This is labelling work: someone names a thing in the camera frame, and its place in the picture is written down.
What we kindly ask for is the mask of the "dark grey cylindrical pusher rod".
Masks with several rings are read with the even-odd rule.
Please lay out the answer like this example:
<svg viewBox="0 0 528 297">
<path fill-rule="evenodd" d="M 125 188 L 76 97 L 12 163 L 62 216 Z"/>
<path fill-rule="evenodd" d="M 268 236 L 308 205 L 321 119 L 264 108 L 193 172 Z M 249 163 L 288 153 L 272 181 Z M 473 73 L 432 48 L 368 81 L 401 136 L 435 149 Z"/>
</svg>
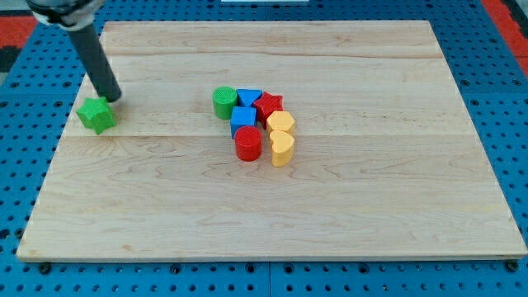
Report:
<svg viewBox="0 0 528 297">
<path fill-rule="evenodd" d="M 118 101 L 122 91 L 101 45 L 94 25 L 69 31 L 68 37 L 86 70 L 97 95 L 109 102 Z"/>
</svg>

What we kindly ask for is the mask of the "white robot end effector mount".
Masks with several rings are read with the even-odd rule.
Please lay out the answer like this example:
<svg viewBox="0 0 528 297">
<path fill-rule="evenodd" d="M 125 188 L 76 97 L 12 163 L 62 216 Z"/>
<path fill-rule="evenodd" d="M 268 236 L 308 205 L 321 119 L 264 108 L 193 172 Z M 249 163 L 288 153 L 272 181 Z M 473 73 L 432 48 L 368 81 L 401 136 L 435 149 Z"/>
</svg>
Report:
<svg viewBox="0 0 528 297">
<path fill-rule="evenodd" d="M 79 31 L 91 25 L 106 0 L 26 0 L 35 19 L 47 26 Z"/>
</svg>

